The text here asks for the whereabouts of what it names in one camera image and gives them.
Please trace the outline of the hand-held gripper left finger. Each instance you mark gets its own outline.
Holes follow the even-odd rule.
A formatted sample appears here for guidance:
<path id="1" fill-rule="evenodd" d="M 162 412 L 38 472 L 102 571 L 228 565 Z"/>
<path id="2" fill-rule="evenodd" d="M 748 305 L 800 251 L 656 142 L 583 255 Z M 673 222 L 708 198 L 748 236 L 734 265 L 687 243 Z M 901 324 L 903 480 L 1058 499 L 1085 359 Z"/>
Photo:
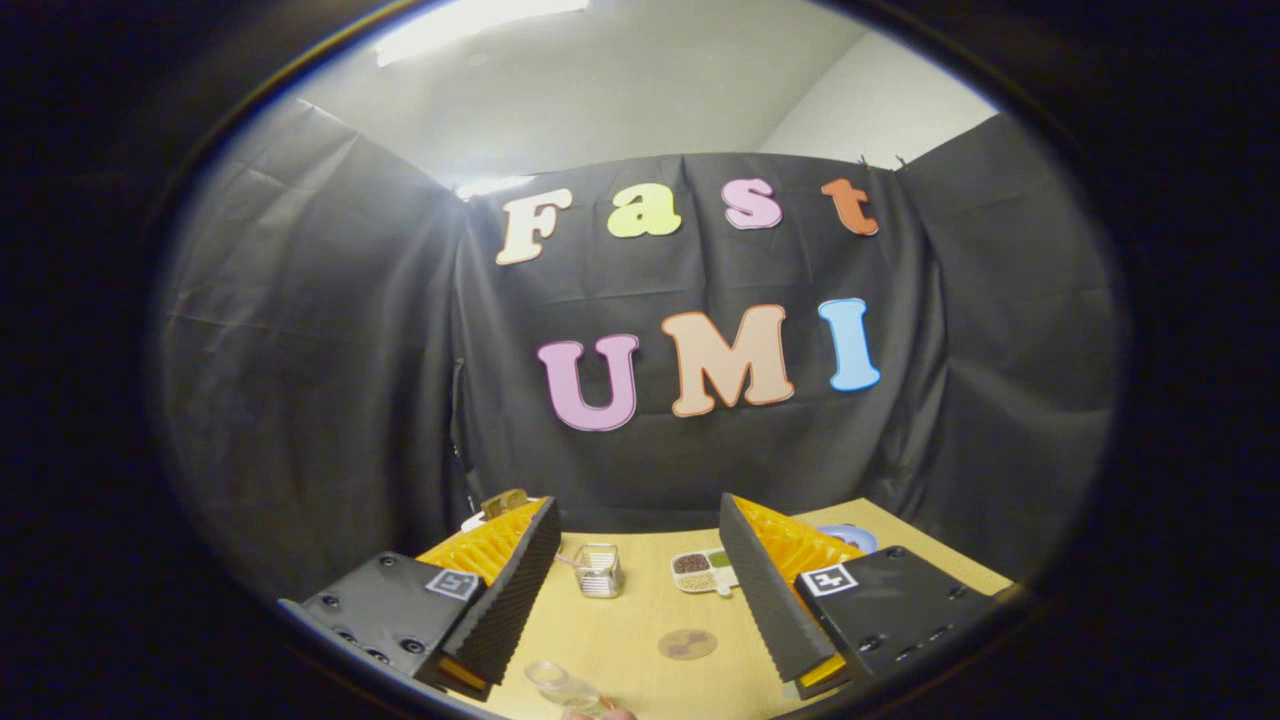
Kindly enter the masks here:
<path id="1" fill-rule="evenodd" d="M 417 557 L 375 553 L 278 606 L 380 682 L 483 702 L 506 678 L 561 541 L 559 507 L 545 496 Z"/>

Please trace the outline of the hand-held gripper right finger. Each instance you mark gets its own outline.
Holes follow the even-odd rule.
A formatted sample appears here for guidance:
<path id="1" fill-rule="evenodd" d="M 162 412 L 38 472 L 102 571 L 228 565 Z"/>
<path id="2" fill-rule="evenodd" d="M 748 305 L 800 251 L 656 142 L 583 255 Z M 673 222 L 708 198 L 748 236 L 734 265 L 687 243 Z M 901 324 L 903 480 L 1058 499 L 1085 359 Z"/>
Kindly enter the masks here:
<path id="1" fill-rule="evenodd" d="M 1024 585 L 864 498 L 837 507 L 872 537 L 855 544 L 736 495 L 719 505 L 719 539 L 753 621 L 803 700 L 937 671 L 1029 603 Z"/>

